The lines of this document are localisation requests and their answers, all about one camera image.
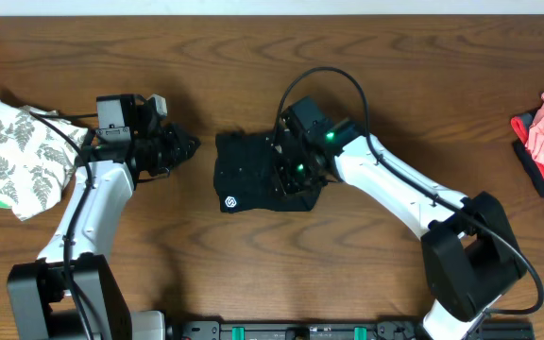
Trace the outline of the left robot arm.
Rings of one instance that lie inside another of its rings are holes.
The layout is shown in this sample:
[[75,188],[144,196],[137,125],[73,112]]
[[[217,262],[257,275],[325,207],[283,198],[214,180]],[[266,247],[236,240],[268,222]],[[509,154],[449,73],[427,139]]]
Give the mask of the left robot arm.
[[121,214],[141,183],[166,179],[200,141],[165,124],[164,97],[118,94],[96,99],[98,127],[73,144],[75,187],[54,236],[36,261],[14,265],[7,280],[22,339],[163,339],[160,311],[132,312],[109,256]]

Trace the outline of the black t-shirt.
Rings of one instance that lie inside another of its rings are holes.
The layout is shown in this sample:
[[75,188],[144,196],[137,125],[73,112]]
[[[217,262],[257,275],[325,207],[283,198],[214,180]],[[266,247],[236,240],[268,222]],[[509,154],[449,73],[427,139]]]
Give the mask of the black t-shirt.
[[274,212],[308,212],[321,191],[283,198],[273,183],[270,132],[245,134],[242,131],[215,136],[217,159],[213,187],[220,211],[239,213],[255,209]]

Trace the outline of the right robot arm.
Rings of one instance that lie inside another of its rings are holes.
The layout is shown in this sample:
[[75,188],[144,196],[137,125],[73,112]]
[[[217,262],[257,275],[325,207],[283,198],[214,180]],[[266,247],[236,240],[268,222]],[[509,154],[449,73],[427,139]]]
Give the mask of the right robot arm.
[[531,271],[497,198],[468,197],[427,178],[352,121],[287,119],[275,126],[270,146],[279,192],[304,194],[333,176],[379,202],[416,236],[434,297],[422,321],[431,339],[471,336]]

